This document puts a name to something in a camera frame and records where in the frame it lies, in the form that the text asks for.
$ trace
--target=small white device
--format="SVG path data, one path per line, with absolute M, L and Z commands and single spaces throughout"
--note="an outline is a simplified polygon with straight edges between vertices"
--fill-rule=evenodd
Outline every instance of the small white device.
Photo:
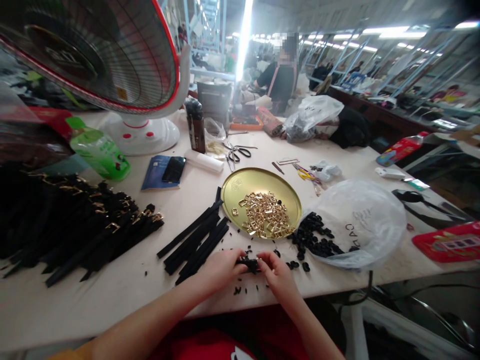
M 386 169 L 382 167 L 377 167 L 375 169 L 375 172 L 380 175 L 382 178 L 387 178 L 387 179 L 397 179 L 401 180 L 404 179 L 406 174 L 401 172 L 400 170 L 395 170 L 395 169 Z

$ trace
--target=gold tray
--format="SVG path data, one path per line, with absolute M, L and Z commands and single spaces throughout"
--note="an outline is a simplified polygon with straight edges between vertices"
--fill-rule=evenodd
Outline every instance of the gold tray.
M 239 202 L 250 193 L 272 192 L 277 200 L 281 200 L 286 207 L 290 227 L 297 227 L 302 216 L 302 204 L 295 190 L 277 174 L 258 168 L 246 167 L 234 171 L 226 178 L 221 187 L 220 198 L 223 200 L 223 210 L 228 218 L 240 230 L 247 232 L 242 227 L 248 222 L 246 208 L 241 207 Z M 237 208 L 238 216 L 233 216 L 232 208 Z M 265 230 L 267 239 L 274 239 L 270 231 Z

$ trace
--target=fan base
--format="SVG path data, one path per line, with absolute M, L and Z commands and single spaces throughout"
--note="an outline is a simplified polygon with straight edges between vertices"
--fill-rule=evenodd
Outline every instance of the fan base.
M 161 153 L 174 146 L 180 138 L 179 128 L 166 117 L 137 121 L 135 125 L 126 125 L 118 114 L 110 113 L 100 130 L 113 139 L 124 155 L 130 156 Z

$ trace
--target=small notebook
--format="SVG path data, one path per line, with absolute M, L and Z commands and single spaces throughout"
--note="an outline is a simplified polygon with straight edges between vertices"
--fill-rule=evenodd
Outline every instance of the small notebook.
M 157 155 L 150 159 L 141 191 L 178 189 L 179 182 L 162 181 L 170 156 Z

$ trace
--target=cable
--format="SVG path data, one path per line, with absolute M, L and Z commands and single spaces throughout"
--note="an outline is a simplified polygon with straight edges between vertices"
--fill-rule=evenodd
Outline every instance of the cable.
M 419 289 L 417 289 L 417 290 L 415 290 L 415 291 L 413 291 L 413 292 L 411 292 L 407 295 L 396 297 L 396 298 L 393 298 L 391 300 L 392 301 L 397 301 L 397 300 L 401 300 L 401 299 L 404 299 L 404 298 L 409 298 L 409 297 L 412 297 L 412 296 L 418 294 L 419 292 L 422 292 L 423 290 L 433 289 L 433 288 L 470 288 L 470 289 L 480 290 L 479 286 L 472 286 L 472 285 L 465 285 L 465 284 L 434 284 L 434 285 L 429 285 L 429 286 L 419 288 Z
M 372 282 L 374 280 L 374 271 L 370 270 L 368 272 L 368 286 L 366 287 L 365 295 L 358 300 L 354 301 L 348 301 L 346 303 L 343 303 L 339 308 L 338 308 L 338 315 L 342 316 L 342 309 L 344 306 L 353 306 L 353 305 L 358 305 L 363 303 L 365 300 L 367 300 L 370 297 L 370 294 L 372 293 Z

